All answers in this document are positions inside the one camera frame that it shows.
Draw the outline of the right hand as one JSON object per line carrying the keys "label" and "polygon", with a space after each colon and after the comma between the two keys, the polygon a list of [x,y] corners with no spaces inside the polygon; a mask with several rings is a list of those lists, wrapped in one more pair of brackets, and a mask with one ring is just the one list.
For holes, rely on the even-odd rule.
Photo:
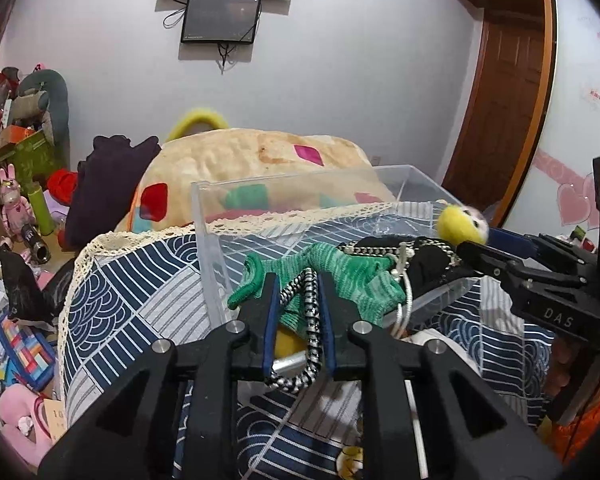
{"label": "right hand", "polygon": [[546,394],[554,398],[569,384],[570,367],[577,353],[573,342],[556,337],[552,343],[550,366],[548,367],[544,385]]}

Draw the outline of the orange sleeve forearm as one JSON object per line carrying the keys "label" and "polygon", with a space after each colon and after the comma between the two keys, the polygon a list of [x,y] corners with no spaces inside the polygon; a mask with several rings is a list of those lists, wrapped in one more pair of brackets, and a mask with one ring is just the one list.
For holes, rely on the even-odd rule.
{"label": "orange sleeve forearm", "polygon": [[590,406],[579,418],[567,426],[551,422],[548,418],[536,432],[541,441],[547,445],[562,461],[568,465],[582,451],[600,426],[600,400]]}

